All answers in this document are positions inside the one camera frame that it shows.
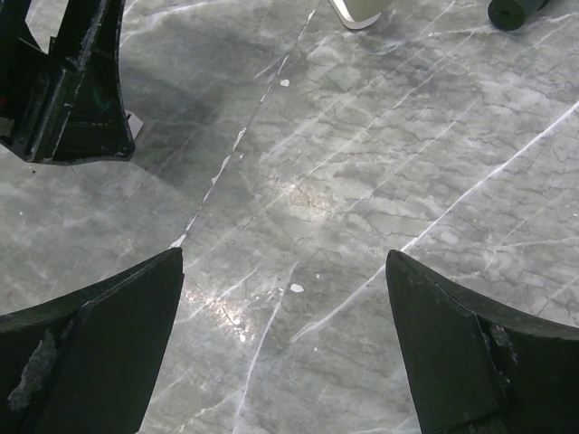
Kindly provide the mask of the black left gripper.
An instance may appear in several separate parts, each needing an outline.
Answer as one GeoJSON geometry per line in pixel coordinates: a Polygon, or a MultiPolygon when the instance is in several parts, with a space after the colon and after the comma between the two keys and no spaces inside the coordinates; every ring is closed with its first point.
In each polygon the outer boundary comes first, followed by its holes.
{"type": "Polygon", "coordinates": [[[29,163],[128,161],[135,152],[119,80],[122,1],[42,1],[59,28],[43,51],[29,1],[1,3],[1,144],[29,163]]]}

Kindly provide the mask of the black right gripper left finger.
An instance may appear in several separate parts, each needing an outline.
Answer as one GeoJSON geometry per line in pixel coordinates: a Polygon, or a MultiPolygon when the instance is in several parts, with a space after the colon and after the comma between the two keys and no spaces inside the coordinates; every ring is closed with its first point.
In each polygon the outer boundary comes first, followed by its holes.
{"type": "Polygon", "coordinates": [[[88,287],[1,317],[1,431],[137,433],[184,283],[165,250],[88,287]]]}

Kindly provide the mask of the small cardboard piece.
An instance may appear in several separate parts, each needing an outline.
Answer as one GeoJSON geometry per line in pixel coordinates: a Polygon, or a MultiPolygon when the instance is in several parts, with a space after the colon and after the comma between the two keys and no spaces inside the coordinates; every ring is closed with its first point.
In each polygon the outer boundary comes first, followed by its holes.
{"type": "Polygon", "coordinates": [[[127,117],[127,122],[128,122],[131,136],[133,138],[136,138],[138,136],[140,130],[142,129],[144,123],[135,113],[133,113],[129,110],[126,111],[126,117],[127,117]]]}

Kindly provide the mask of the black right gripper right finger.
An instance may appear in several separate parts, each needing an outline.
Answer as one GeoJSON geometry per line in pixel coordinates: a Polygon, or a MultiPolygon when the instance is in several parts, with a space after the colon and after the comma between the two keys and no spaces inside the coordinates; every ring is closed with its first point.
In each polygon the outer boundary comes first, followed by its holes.
{"type": "Polygon", "coordinates": [[[578,330],[465,288],[399,250],[388,296],[423,433],[575,433],[578,330]]]}

